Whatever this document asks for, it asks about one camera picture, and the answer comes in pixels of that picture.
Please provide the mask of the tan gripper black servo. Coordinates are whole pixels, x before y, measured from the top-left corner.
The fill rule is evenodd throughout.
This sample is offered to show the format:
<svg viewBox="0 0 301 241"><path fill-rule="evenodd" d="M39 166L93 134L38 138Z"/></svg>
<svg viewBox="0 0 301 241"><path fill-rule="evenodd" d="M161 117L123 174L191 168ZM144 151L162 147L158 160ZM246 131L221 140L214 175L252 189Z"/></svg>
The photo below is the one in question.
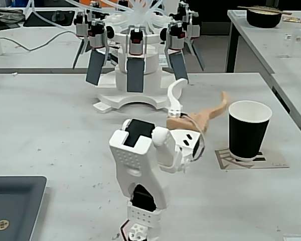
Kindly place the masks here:
<svg viewBox="0 0 301 241"><path fill-rule="evenodd" d="M191 130L191 131L202 131L205 133L208 128L208 123L210 119L214 119L224 113L229 106L229 96L225 91L221 92L221 102L219 105L213 108L205 109L203 112L190 113L187 114L195 124L189 120L186 116L180 117L182 113L183 106L179 102L182 90L188 85L188 80L185 78L180 78L174 81L169 87L167 92L167 97L169 101L168 116L166 121L166 127L169 130Z"/></svg>

